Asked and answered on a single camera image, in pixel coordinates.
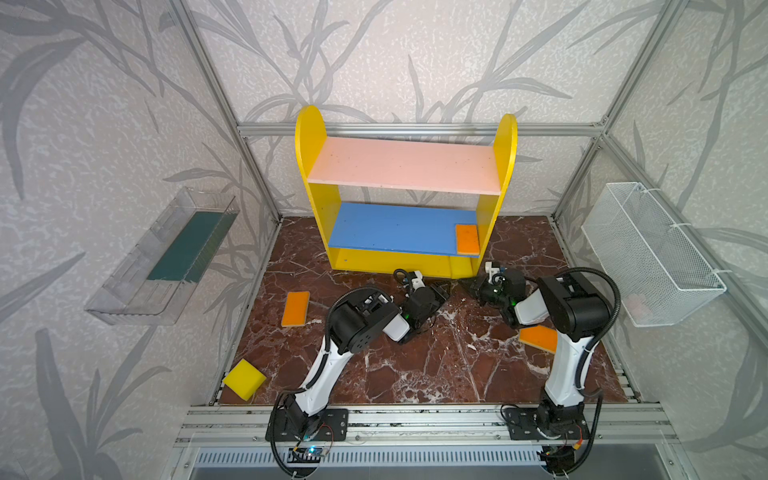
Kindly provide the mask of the yellow orange sponge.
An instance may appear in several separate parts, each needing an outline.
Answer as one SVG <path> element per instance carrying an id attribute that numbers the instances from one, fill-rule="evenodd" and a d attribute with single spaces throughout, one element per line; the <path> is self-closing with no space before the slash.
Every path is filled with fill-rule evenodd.
<path id="1" fill-rule="evenodd" d="M 456 253 L 461 256 L 478 257 L 480 255 L 479 234 L 476 225 L 457 224 Z"/>

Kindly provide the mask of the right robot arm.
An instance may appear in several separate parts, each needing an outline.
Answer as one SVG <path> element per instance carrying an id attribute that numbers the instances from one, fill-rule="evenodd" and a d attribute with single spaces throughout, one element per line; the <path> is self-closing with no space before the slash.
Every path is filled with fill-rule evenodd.
<path id="1" fill-rule="evenodd" d="M 527 285 L 535 285 L 532 292 Z M 522 334 L 550 320 L 555 351 L 549 377 L 537 407 L 503 407 L 502 421 L 513 440 L 553 440 L 574 446 L 594 431 L 584 416 L 585 400 L 602 392 L 586 390 L 594 350 L 616 322 L 621 294 L 605 272 L 589 267 L 563 270 L 529 280 L 517 270 L 486 264 L 476 277 L 459 285 L 481 305 L 498 310 L 502 319 Z"/>

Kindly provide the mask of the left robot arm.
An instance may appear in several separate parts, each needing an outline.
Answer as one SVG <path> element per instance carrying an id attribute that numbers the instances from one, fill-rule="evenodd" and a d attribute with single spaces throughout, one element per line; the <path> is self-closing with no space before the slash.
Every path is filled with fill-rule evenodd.
<path id="1" fill-rule="evenodd" d="M 405 289 L 401 303 L 368 285 L 345 293 L 329 309 L 322 344 L 306 378 L 298 389 L 281 393 L 275 401 L 267 441 L 346 439 L 349 411 L 329 404 L 349 361 L 382 335 L 398 344 L 409 342 L 450 297 L 448 280 L 426 281 L 421 272 L 403 269 L 395 270 L 393 276 Z"/>

